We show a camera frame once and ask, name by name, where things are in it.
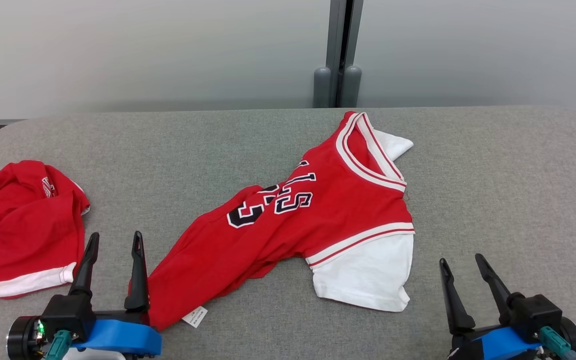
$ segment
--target striped trim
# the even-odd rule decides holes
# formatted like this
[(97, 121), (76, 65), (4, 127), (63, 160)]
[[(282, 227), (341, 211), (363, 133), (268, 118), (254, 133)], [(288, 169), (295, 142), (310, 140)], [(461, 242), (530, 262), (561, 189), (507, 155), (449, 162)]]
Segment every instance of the striped trim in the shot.
[(377, 226), (375, 228), (371, 228), (370, 230), (360, 232), (357, 235), (348, 237), (348, 239), (339, 241), (338, 243), (333, 244), (322, 251), (319, 251), (313, 256), (306, 257), (306, 262), (310, 265), (310, 268), (316, 269), (326, 264), (327, 262), (342, 256), (356, 246), (368, 244), (373, 240), (390, 237), (391, 235), (414, 233), (415, 229), (413, 228), (412, 223), (387, 223), (385, 225)]
[[(359, 162), (355, 155), (350, 151), (350, 148), (348, 147), (348, 138), (355, 129), (355, 126), (357, 126), (359, 132), (361, 132), (361, 135), (366, 141), (368, 151), (377, 162), (381, 171), (383, 171), (383, 174), (367, 168), (364, 164)], [(406, 182), (403, 180), (397, 167), (388, 158), (388, 156), (386, 156), (386, 151), (384, 151), (379, 141), (377, 141), (375, 133), (373, 132), (373, 126), (370, 124), (365, 112), (356, 112), (348, 119), (348, 121), (346, 121), (345, 126), (337, 135), (335, 145), (337, 152), (341, 156), (343, 162), (345, 162), (346, 166), (348, 166), (348, 169), (359, 175), (364, 180), (401, 192), (406, 190)]]

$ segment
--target white care label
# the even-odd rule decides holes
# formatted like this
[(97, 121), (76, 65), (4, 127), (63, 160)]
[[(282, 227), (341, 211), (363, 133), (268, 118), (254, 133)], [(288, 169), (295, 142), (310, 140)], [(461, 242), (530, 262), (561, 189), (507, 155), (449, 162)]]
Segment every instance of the white care label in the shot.
[(201, 324), (207, 312), (208, 310), (204, 309), (203, 306), (199, 306), (195, 310), (192, 310), (188, 315), (182, 317), (181, 320), (192, 325), (193, 328), (197, 328), (199, 324)]

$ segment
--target jersey lettering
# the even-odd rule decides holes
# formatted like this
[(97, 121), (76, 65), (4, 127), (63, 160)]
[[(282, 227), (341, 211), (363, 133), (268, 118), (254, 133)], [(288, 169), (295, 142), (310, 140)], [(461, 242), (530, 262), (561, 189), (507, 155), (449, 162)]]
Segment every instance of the jersey lettering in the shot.
[[(306, 160), (301, 160), (297, 168), (309, 166)], [(292, 212), (298, 208), (310, 207), (313, 200), (312, 192), (298, 192), (291, 194), (291, 185), (297, 182), (316, 182), (317, 175), (314, 172), (309, 172), (306, 175), (293, 177), (286, 181), (279, 191), (279, 185), (272, 185), (258, 192), (258, 194), (266, 194), (263, 196), (263, 203), (254, 205), (247, 205), (244, 201), (241, 205), (228, 212), (228, 224), (233, 228), (242, 228), (243, 226), (252, 225), (263, 214), (265, 207), (268, 207), (273, 200), (274, 213), (283, 214)]]

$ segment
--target gray fabric surface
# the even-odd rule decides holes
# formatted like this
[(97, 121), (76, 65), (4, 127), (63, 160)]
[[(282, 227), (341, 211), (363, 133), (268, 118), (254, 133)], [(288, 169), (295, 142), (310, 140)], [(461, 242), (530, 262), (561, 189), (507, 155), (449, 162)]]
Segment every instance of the gray fabric surface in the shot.
[[(199, 328), (163, 332), (164, 359), (445, 359), (451, 347), (438, 262), (446, 257), (478, 326), (496, 323), (474, 260), (511, 291), (544, 294), (576, 323), (576, 112), (544, 107), (366, 109), (375, 128), (411, 139), (396, 160), (416, 237), (404, 312), (315, 295), (302, 259), (205, 305)], [(258, 183), (283, 180), (330, 136), (343, 109), (78, 114), (0, 130), (0, 169), (37, 159), (71, 177), (99, 231), (93, 306), (121, 309), (129, 246), (144, 235), (152, 270), (200, 214)], [(67, 287), (0, 300), (0, 359), (21, 315)]]

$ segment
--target red jersey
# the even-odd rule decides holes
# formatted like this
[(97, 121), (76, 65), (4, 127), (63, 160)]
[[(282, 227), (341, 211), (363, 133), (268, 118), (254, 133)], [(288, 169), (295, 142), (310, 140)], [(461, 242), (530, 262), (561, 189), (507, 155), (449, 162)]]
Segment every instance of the red jersey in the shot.
[(163, 330), (296, 256), (318, 296), (402, 311), (414, 229), (391, 159), (410, 146), (374, 130), (365, 113), (346, 112), (286, 181), (247, 187), (190, 225), (148, 278), (151, 325)]
[(16, 297), (73, 281), (83, 255), (82, 189), (39, 161), (0, 171), (0, 297)]

